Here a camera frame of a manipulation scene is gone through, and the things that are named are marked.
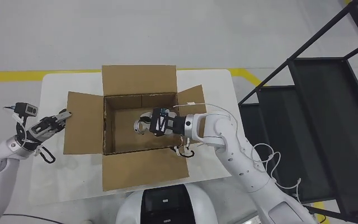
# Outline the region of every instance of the table top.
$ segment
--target table top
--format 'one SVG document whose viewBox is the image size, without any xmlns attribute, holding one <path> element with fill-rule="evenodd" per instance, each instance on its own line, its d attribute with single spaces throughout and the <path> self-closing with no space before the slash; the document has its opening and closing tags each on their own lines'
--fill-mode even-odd
<svg viewBox="0 0 358 224">
<path fill-rule="evenodd" d="M 227 109 L 238 119 L 238 133 L 244 134 L 230 72 L 226 69 L 177 71 L 178 91 L 197 85 L 202 85 L 205 102 Z M 66 108 L 68 91 L 103 95 L 101 73 L 45 76 L 37 117 L 52 116 Z M 212 106 L 206 106 L 206 109 L 217 110 Z M 191 149 L 195 156 L 187 158 L 189 177 L 103 192 L 102 155 L 63 155 L 63 143 L 64 131 L 44 143 L 56 157 L 54 164 L 45 163 L 41 157 L 34 158 L 29 194 L 31 204 L 58 203 L 230 176 L 212 147 L 193 144 Z"/>
</svg>

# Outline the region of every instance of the cardboard box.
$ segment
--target cardboard box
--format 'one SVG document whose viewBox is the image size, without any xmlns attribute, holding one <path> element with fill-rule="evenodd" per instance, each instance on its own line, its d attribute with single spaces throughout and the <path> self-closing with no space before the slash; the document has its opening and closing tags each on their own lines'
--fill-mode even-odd
<svg viewBox="0 0 358 224">
<path fill-rule="evenodd" d="M 204 102 L 202 87 L 177 92 L 175 66 L 103 66 L 102 82 L 103 96 L 68 93 L 64 154 L 103 154 L 104 191 L 188 177 L 186 159 L 169 149 L 179 136 L 138 135 L 133 125 L 155 107 Z M 206 112 L 205 105 L 175 109 Z"/>
</svg>

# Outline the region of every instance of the yellow floor line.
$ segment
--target yellow floor line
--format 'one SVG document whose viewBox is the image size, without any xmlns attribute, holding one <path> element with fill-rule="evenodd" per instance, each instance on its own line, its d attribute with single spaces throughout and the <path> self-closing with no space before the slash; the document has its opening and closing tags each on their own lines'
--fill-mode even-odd
<svg viewBox="0 0 358 224">
<path fill-rule="evenodd" d="M 85 73 L 101 72 L 101 70 L 54 70 L 54 71 L 0 71 L 0 82 L 41 81 L 51 73 Z"/>
<path fill-rule="evenodd" d="M 320 209 L 325 209 L 324 208 L 324 203 L 323 202 L 315 202 L 313 203 L 313 207 L 314 208 L 320 208 Z M 318 218 L 318 222 L 322 222 L 324 220 L 324 216 L 321 214 L 317 214 L 316 215 Z M 329 224 L 329 220 L 328 217 L 326 218 L 326 220 L 324 222 L 322 222 L 323 224 Z"/>
<path fill-rule="evenodd" d="M 193 68 L 184 68 L 178 70 L 192 70 Z M 243 77 L 253 85 L 257 86 L 261 81 L 252 73 L 244 68 L 228 68 L 232 76 Z M 85 73 L 101 72 L 101 70 L 53 70 L 53 71 L 0 71 L 0 82 L 16 81 L 41 81 L 45 75 L 51 73 Z"/>
</svg>

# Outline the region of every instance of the concrete floor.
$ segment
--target concrete floor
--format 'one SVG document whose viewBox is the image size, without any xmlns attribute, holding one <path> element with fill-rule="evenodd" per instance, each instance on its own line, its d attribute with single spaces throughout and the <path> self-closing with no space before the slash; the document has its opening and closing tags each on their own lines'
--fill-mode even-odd
<svg viewBox="0 0 358 224">
<path fill-rule="evenodd" d="M 178 68 L 249 68 L 267 77 L 341 8 L 340 0 L 104 0 L 0 1 L 0 71 L 100 69 L 103 64 L 175 64 Z M 358 46 L 357 28 L 345 18 L 302 54 L 342 56 Z M 350 60 L 354 70 L 358 57 Z M 237 99 L 254 85 L 233 77 Z M 269 84 L 291 84 L 288 70 Z M 0 105 L 39 104 L 41 82 L 0 83 Z M 0 110 L 0 136 L 15 122 Z M 25 213 L 65 223 L 93 219 L 113 223 L 125 195 L 51 206 L 27 200 L 31 160 L 22 161 L 7 213 Z M 214 202 L 220 223 L 253 211 L 231 178 L 198 183 Z M 336 209 L 334 202 L 327 208 Z M 0 224 L 42 223 L 3 217 Z"/>
</svg>

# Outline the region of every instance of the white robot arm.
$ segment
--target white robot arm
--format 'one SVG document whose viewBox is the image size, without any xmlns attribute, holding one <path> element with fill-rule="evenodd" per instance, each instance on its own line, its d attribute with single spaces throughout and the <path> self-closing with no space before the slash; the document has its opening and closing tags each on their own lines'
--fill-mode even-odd
<svg viewBox="0 0 358 224">
<path fill-rule="evenodd" d="M 203 118 L 205 127 L 201 138 L 199 126 Z M 231 122 L 228 113 L 217 111 L 173 118 L 166 109 L 154 109 L 150 117 L 141 117 L 139 121 L 147 123 L 143 127 L 156 136 L 162 136 L 170 129 L 174 134 L 213 146 L 224 167 L 254 201 L 262 223 L 317 223 L 306 208 L 276 186 L 256 150 L 244 136 L 237 134 L 237 124 Z"/>
<path fill-rule="evenodd" d="M 23 127 L 26 125 L 26 119 L 28 116 L 36 116 L 37 108 L 26 103 L 17 103 L 16 106 L 8 108 L 14 110 L 18 123 L 17 134 L 0 143 L 0 218 L 10 202 L 20 160 L 27 159 L 42 147 L 41 144 L 45 140 L 60 132 L 65 127 L 65 120 L 71 116 L 70 112 L 63 110 L 58 115 L 43 118 L 25 132 Z M 48 161 L 42 152 L 40 155 L 47 163 L 55 161 L 52 154 L 49 154 L 52 161 Z"/>
</svg>

